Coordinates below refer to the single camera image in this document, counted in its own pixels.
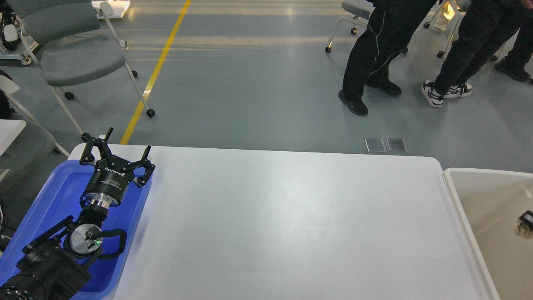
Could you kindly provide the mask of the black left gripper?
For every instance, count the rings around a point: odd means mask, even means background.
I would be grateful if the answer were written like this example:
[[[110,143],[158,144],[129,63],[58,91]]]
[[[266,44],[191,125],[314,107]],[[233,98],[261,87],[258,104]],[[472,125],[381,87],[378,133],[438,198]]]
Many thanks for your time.
[[[92,137],[85,132],[81,139],[85,148],[80,157],[80,165],[94,165],[95,172],[91,176],[84,192],[82,192],[82,207],[89,204],[104,203],[104,207],[121,205],[130,182],[142,188],[151,178],[155,165],[149,160],[151,146],[147,146],[139,161],[130,162],[112,154],[108,146],[108,138],[114,128],[110,127],[103,138]],[[98,148],[100,160],[96,162],[92,154],[93,148]],[[144,169],[142,175],[135,175],[135,170]]]

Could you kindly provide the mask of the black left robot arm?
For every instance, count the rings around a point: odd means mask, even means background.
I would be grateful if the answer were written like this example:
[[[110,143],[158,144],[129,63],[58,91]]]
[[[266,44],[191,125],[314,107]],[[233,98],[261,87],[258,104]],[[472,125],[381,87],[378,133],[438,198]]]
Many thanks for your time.
[[[1,258],[2,300],[104,298],[118,281],[150,189],[150,146],[128,161],[82,135],[79,162],[53,171]]]

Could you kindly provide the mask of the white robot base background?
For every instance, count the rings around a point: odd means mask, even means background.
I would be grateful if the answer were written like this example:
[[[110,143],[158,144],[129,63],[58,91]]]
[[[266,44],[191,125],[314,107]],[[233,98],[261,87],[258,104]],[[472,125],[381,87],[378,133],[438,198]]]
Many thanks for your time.
[[[6,0],[2,0],[0,3],[0,14],[0,58],[2,60],[18,60],[23,66],[28,66],[31,63],[39,65],[39,60],[34,53],[39,44],[28,42],[26,37],[29,34],[25,32],[24,25]]]

